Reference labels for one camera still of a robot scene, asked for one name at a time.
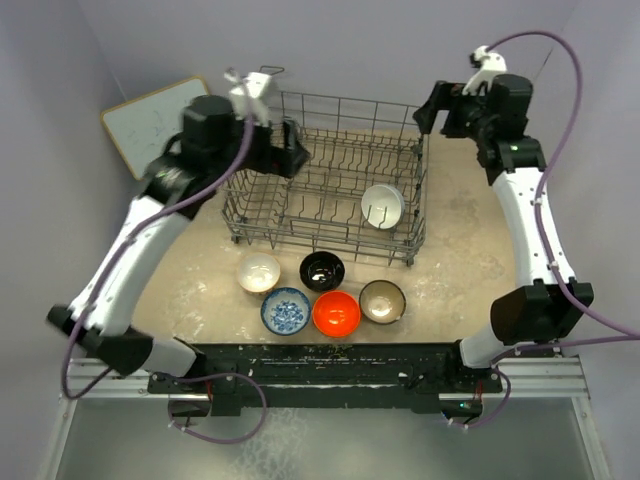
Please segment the white ceramic bowl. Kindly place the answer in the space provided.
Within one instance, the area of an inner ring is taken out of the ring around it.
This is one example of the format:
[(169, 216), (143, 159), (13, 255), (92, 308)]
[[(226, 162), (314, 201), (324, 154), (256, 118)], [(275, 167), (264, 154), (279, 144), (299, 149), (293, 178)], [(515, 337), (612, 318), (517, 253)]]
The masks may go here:
[(404, 211), (404, 197), (392, 185), (373, 185), (364, 192), (361, 198), (363, 218), (372, 227), (380, 230), (394, 228), (401, 221)]

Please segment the brown rimmed cream bowl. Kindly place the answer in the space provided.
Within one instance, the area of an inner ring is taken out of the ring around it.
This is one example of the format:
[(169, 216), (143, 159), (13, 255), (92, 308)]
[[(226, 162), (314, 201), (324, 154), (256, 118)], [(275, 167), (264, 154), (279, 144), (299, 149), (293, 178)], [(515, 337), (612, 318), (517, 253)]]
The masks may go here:
[(404, 292), (388, 280), (374, 280), (366, 284), (359, 294), (363, 316), (376, 324), (390, 325), (404, 315), (407, 300)]

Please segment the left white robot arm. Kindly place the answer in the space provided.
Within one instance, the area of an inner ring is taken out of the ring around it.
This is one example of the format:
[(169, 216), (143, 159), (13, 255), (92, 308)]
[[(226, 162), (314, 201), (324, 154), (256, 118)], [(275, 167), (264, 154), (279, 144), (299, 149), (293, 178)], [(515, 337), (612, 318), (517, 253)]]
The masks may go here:
[(147, 166), (143, 189), (94, 277), (70, 304), (53, 306), (48, 323), (109, 371), (163, 373), (184, 392), (198, 390), (205, 354), (133, 328), (139, 297), (169, 247), (236, 171), (292, 178), (309, 157), (294, 119), (274, 128), (256, 109), (242, 113), (225, 97), (195, 98), (183, 110), (181, 132)]

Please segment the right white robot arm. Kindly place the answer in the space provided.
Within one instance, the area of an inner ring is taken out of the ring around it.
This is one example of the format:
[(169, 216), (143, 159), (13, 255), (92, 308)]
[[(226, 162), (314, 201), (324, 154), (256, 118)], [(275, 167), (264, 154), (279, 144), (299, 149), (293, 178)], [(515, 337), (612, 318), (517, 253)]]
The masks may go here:
[(446, 383), (456, 391), (469, 390), (479, 381), (480, 369), (512, 347), (565, 338), (582, 315), (571, 296), (584, 305), (594, 300), (591, 284), (577, 280), (555, 230), (540, 183), (547, 171), (542, 146), (525, 132), (531, 81), (501, 74), (477, 95), (463, 88), (461, 83), (436, 82), (413, 118), (419, 131), (429, 134), (437, 114), (444, 111), (442, 135), (475, 143), (478, 163), (510, 232), (516, 287), (492, 303), (488, 326), (462, 339), (460, 357), (445, 366)]

